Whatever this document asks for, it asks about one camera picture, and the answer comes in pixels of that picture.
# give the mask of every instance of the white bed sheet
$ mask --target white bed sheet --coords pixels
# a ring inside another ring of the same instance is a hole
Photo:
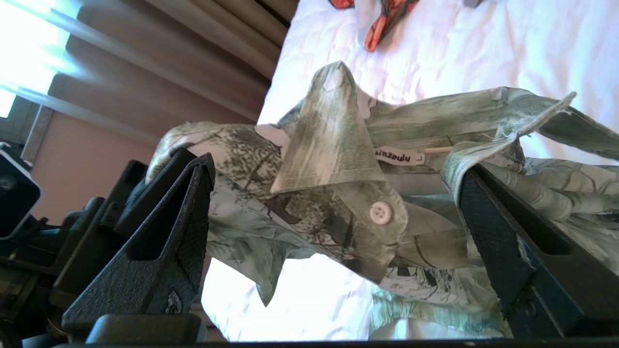
[[[357,43],[355,13],[328,0],[301,0],[259,123],[275,123],[305,96],[313,74],[343,61],[370,95],[393,104],[511,86],[572,106],[619,131],[619,1],[421,0],[374,53]],[[529,157],[612,161],[539,134],[521,139]],[[230,341],[367,339],[375,285],[324,256],[288,260],[271,304],[255,285],[213,260],[202,303]],[[420,321],[400,321],[375,338],[466,337]]]

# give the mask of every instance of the pink wall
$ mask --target pink wall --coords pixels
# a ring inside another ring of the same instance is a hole
[[[143,142],[55,113],[32,169],[43,188],[33,215],[60,224],[91,197],[107,197],[127,161],[148,164],[154,151]]]

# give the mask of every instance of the window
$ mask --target window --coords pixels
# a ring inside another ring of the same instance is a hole
[[[23,150],[27,142],[42,140],[40,129],[38,137],[31,130],[38,121],[46,123],[51,110],[17,96],[14,88],[47,94],[54,76],[67,70],[69,33],[45,15],[60,11],[74,17],[78,9],[76,0],[0,0],[0,141]],[[41,112],[47,120],[37,117]]]

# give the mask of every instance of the beige curtain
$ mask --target beige curtain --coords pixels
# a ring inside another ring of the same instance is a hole
[[[5,1],[71,35],[49,91],[0,88],[149,144],[185,122],[255,123],[297,5],[71,0],[75,18]]]

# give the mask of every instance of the shirt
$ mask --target shirt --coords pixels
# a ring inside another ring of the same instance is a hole
[[[333,63],[278,124],[172,129],[146,181],[179,147],[212,154],[208,252],[255,281],[265,305],[287,258],[322,253],[380,286],[373,329],[412,317],[509,336],[454,203],[473,165],[619,274],[617,167],[527,159],[518,142],[538,131],[619,159],[619,136],[569,107],[574,96],[498,87],[390,105]]]

